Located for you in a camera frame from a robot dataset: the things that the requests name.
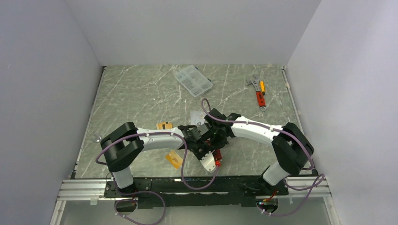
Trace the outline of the red leather card holder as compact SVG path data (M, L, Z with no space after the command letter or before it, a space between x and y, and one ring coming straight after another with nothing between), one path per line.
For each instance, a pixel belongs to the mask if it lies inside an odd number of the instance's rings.
M221 152L220 152L219 149L218 149L218 150L215 150L215 151L213 152L213 156L214 156L214 160L215 160L215 161L220 161L220 160L222 160L222 155L221 155Z

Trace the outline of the single gold credit card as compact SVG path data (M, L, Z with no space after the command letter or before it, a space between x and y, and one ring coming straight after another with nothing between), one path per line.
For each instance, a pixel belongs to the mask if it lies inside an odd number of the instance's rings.
M183 158L180 157L179 154L177 154L174 150L170 151L165 158L175 169L178 169L182 166Z

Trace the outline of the gold credit card stack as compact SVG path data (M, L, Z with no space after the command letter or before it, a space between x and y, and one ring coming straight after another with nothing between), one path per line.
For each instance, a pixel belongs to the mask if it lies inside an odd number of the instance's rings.
M172 123L166 121L166 122L160 122L160 123L156 124L156 127L158 130L166 130L166 129L172 129L173 125L172 125Z

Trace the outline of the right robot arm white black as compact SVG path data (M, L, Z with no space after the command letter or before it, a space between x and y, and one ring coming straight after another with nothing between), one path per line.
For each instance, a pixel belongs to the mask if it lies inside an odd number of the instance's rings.
M284 126L268 125L234 114L227 118L216 109L207 113L207 120L225 125L231 137L247 138L273 147L277 162L269 166L261 175L259 190L269 195L277 184L290 175L298 175L302 170L312 170L314 148L301 130L293 123Z

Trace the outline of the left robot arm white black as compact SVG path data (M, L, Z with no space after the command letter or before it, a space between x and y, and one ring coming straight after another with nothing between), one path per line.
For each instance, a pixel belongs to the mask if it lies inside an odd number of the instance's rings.
M126 122L100 141L101 155L116 181L116 191L124 197L134 193L135 184L130 165L144 151L187 149L210 173L217 171L210 139L214 132L207 123L201 126L180 125L171 129L150 130Z

